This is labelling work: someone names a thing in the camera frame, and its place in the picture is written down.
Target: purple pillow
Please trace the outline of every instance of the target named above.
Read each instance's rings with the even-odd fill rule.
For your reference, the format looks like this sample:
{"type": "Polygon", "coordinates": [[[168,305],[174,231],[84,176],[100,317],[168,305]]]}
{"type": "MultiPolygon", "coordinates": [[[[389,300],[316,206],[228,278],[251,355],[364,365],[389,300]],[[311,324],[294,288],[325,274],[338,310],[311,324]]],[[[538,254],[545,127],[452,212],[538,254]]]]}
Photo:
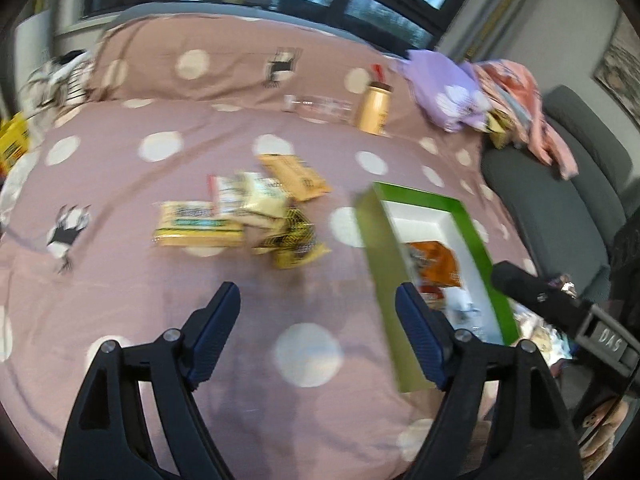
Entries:
{"type": "Polygon", "coordinates": [[[411,82],[415,102],[431,121],[448,132],[465,124],[484,131],[491,104],[478,83],[447,56],[431,50],[410,50],[398,70],[411,82]]]}

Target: cushion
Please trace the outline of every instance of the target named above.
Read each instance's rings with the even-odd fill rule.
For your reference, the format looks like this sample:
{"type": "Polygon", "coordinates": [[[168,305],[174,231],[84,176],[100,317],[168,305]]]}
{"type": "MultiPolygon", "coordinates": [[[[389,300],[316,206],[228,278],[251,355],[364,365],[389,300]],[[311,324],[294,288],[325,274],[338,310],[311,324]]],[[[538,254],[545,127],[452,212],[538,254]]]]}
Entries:
{"type": "Polygon", "coordinates": [[[580,173],[571,182],[586,204],[605,245],[612,247],[613,237],[626,221],[620,198],[585,147],[562,124],[552,118],[548,118],[548,122],[574,154],[580,173]]]}
{"type": "Polygon", "coordinates": [[[513,146],[483,153],[487,184],[511,214],[541,276],[567,273],[582,294],[608,257],[600,232],[571,181],[513,146]]]}
{"type": "Polygon", "coordinates": [[[566,86],[558,86],[549,92],[544,97],[543,109],[585,147],[613,189],[620,194],[628,181],[632,163],[628,152],[611,130],[566,86]]]}

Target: bottle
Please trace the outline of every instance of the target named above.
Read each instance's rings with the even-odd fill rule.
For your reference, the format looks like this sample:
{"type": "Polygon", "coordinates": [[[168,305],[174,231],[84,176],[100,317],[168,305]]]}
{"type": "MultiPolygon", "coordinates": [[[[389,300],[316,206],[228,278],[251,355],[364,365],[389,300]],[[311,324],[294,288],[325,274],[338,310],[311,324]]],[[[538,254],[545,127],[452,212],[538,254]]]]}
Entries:
{"type": "Polygon", "coordinates": [[[324,96],[284,96],[283,111],[295,112],[303,119],[347,124],[351,119],[353,105],[324,96]]]}

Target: pink bedsheet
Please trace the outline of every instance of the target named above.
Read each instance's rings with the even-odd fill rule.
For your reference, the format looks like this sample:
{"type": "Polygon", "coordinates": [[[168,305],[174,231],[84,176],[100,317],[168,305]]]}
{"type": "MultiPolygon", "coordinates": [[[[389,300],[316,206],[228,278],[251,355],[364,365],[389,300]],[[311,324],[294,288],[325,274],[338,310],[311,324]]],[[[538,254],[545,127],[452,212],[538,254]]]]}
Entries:
{"type": "MultiPolygon", "coordinates": [[[[11,227],[29,243],[5,236],[0,244],[0,400],[46,466],[57,459],[97,345],[113,337],[123,344],[151,341],[181,326],[230,280],[241,289],[241,314],[212,379],[195,398],[236,478],[388,479],[407,468],[440,394],[396,390],[353,223],[354,197],[375,180],[452,196],[465,203],[494,261],[530,262],[500,201],[482,182],[478,135],[429,126],[401,79],[392,82],[390,138],[276,111],[287,84],[300,84],[295,79],[304,74],[310,84],[327,66],[318,93],[333,94],[339,86],[337,98],[358,99],[344,83],[372,61],[387,62],[366,46],[317,31],[239,18],[141,20],[103,44],[93,102],[47,134],[12,213],[11,227]],[[121,34],[128,34],[126,41],[121,34]],[[244,51],[225,45],[227,38],[245,38],[244,51]],[[258,44],[260,52],[245,52],[247,44],[258,44]],[[233,79],[248,70],[243,56],[264,67],[277,45],[319,54],[309,65],[303,54],[297,75],[277,88],[262,84],[262,69],[253,79],[249,72],[233,79]],[[176,60],[194,50],[208,53],[207,67],[192,79],[181,77],[180,70],[189,77],[203,70],[201,54],[176,68],[176,60]],[[142,52],[145,59],[137,57],[142,52]],[[341,57],[329,65],[336,53],[341,57]],[[114,58],[125,60],[123,73],[114,58]],[[229,78],[207,79],[223,67],[233,67],[229,78]],[[217,81],[228,88],[212,89],[217,81]],[[207,174],[260,171],[260,152],[296,153],[334,188],[304,205],[329,255],[301,269],[276,270],[268,256],[247,248],[205,256],[153,245],[159,202],[207,200],[207,174]],[[90,205],[91,219],[69,251],[73,269],[59,274],[60,261],[46,243],[63,205],[90,205]]],[[[150,388],[142,395],[159,461],[172,470],[158,416],[149,408],[150,388]]]]}

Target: yellow snack package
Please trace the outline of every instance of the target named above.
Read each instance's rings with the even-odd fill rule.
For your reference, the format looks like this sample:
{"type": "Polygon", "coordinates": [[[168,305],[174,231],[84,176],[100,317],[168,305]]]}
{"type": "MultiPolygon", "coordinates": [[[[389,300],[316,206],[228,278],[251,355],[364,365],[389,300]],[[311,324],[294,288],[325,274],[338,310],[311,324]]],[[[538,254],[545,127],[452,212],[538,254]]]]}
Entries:
{"type": "Polygon", "coordinates": [[[216,216],[213,202],[164,202],[154,232],[160,246],[237,247],[244,243],[242,224],[216,216]]]}
{"type": "Polygon", "coordinates": [[[330,252],[326,245],[318,243],[315,226],[297,208],[290,208],[278,229],[254,248],[256,254],[272,251],[279,269],[308,264],[330,252]]]}
{"type": "Polygon", "coordinates": [[[258,155],[258,160],[299,202],[306,202],[331,191],[324,178],[295,155],[258,155]]]}

